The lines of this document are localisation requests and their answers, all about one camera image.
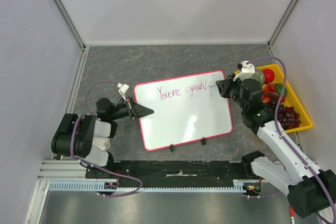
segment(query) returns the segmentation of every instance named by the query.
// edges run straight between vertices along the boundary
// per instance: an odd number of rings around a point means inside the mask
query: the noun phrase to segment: gray countertop
[[[99,81],[127,83],[133,95],[133,87],[142,82],[184,76],[188,74],[223,70],[226,75],[237,69],[237,63],[269,56],[267,45],[168,45],[168,46],[102,46],[90,47],[85,69],[77,94],[74,113],[87,113],[85,95]],[[271,60],[256,63],[270,64]],[[118,89],[110,84],[94,87],[88,105],[95,111],[96,101],[107,97],[112,102],[120,100]],[[231,103],[233,131],[224,136],[200,142],[148,152],[143,147],[138,121],[129,118],[117,120],[117,134],[111,140],[109,150],[114,159],[123,160],[230,160],[239,161],[242,156],[259,150],[271,160],[275,159],[270,148],[251,130],[244,126],[240,110]]]

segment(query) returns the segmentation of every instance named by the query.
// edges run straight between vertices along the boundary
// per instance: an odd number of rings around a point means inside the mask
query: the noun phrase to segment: grapes
[[[271,101],[266,107],[274,114],[278,98],[271,97]],[[300,114],[297,113],[293,106],[285,106],[280,104],[278,108],[278,122],[284,130],[290,130],[300,127]]]

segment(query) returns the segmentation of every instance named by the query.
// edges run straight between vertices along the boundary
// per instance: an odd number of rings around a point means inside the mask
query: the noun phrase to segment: yellow tray
[[[281,84],[283,84],[284,73],[282,72],[281,68],[277,64],[271,64],[271,65],[266,65],[266,66],[257,67],[257,68],[260,69],[260,70],[264,70],[264,69],[273,70],[273,72],[275,74],[275,78],[274,78],[274,81],[271,82],[271,83],[281,83]],[[286,96],[286,101],[283,103],[283,105],[288,106],[288,107],[293,106],[295,111],[297,113],[300,113],[300,121],[301,121],[301,124],[300,124],[301,126],[300,127],[290,129],[290,130],[286,130],[286,133],[295,132],[295,131],[303,131],[303,130],[312,128],[313,127],[313,122],[310,120],[308,114],[304,110],[301,102],[299,101],[298,97],[294,93],[294,91],[293,91],[293,89],[290,86],[288,81],[286,83],[286,88],[287,88],[287,96]]]

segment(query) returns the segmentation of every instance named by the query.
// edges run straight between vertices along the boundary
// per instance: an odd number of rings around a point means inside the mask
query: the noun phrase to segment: handwritten text
[[[208,85],[205,81],[205,83],[203,84],[203,82],[201,81],[200,84],[195,84],[189,87],[185,88],[185,92],[186,93],[191,93],[191,99],[193,98],[194,92],[200,91],[200,90],[207,90]],[[160,99],[161,100],[165,100],[165,99],[169,99],[169,98],[173,98],[173,97],[178,97],[181,94],[180,89],[173,89],[173,90],[162,90],[162,86],[160,88],[157,88],[157,90],[159,91],[160,94]]]

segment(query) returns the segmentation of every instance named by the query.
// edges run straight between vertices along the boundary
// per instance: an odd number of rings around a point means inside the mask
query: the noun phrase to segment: red apple
[[[271,70],[271,69],[264,69],[262,72],[265,75],[265,83],[266,84],[269,84],[269,83],[271,83],[271,82],[274,81],[275,74],[274,74],[273,70]]]

